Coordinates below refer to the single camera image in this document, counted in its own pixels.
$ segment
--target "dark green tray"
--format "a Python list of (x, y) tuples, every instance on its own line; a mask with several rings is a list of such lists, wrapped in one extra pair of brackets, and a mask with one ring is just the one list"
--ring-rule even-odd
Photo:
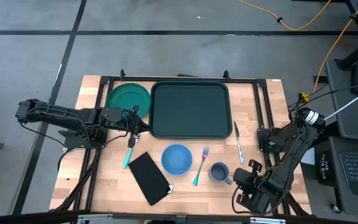
[(149, 124), (156, 138), (226, 138), (232, 131), (229, 91), (221, 82), (157, 82)]

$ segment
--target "mug handle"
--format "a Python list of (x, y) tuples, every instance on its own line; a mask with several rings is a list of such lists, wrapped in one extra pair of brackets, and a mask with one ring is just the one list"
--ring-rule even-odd
[(233, 181), (231, 181), (231, 179), (230, 178), (227, 178), (226, 180), (224, 180), (227, 184), (233, 184)]

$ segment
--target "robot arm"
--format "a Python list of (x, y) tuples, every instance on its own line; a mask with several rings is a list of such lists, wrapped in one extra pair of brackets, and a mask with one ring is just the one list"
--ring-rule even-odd
[(134, 145), (133, 135), (151, 130), (138, 117), (138, 110), (139, 106), (124, 111), (120, 108), (76, 110), (32, 99), (19, 103), (16, 118), (24, 124), (42, 121), (67, 128), (68, 131), (59, 131), (66, 137), (66, 147), (94, 148), (104, 146), (109, 129), (131, 132), (129, 145)]
[(252, 172), (237, 168), (233, 181), (242, 190), (242, 194), (237, 196), (236, 202), (252, 213), (269, 213), (266, 209), (270, 201), (273, 200), (278, 205), (291, 190), (293, 171), (324, 127), (323, 116), (308, 108), (302, 108), (290, 124), (282, 129), (270, 130), (264, 147), (285, 154), (281, 161), (269, 168), (264, 175), (257, 174), (262, 165), (254, 160), (249, 163), (253, 168)]

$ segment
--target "fork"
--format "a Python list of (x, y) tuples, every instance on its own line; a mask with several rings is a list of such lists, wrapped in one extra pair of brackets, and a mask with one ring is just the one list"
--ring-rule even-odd
[(193, 185), (194, 185), (194, 186), (197, 186), (197, 184), (198, 184), (198, 177), (200, 176), (201, 167), (203, 166), (204, 160), (205, 160), (206, 157), (208, 156), (208, 152), (209, 152), (209, 148), (208, 148), (208, 147), (205, 147), (205, 148), (204, 148), (204, 151), (203, 151), (203, 160), (201, 161), (200, 168), (198, 168), (197, 176), (196, 176), (196, 178), (195, 178), (194, 181), (193, 181)]

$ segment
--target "gray floor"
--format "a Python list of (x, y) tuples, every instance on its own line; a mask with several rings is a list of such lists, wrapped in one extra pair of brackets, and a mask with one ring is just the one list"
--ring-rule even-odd
[[(288, 25), (301, 26), (323, 6), (321, 2), (252, 1), (283, 16)], [(0, 29), (71, 30), (80, 0), (0, 0)], [(307, 30), (341, 30), (349, 14), (343, 4), (332, 4)], [(275, 19), (233, 1), (88, 0), (80, 30), (284, 30)], [(216, 35), (78, 36), (75, 39), (57, 104), (74, 106), (83, 75), (174, 76), (178, 73), (221, 77), (280, 78), (287, 103), (300, 91), (311, 92), (336, 37), (261, 37)], [(68, 36), (0, 36), (0, 215), (8, 214), (35, 135), (15, 121), (17, 103), (28, 98), (47, 101)], [(358, 37), (344, 37), (331, 58), (340, 58), (358, 46)], [(311, 103), (330, 114), (330, 97)], [(58, 128), (47, 134), (60, 138)], [(62, 148), (46, 139), (35, 170), (24, 213), (48, 209)], [(358, 221), (333, 213), (333, 191), (319, 185), (312, 167), (304, 166), (312, 212), (318, 217)]]

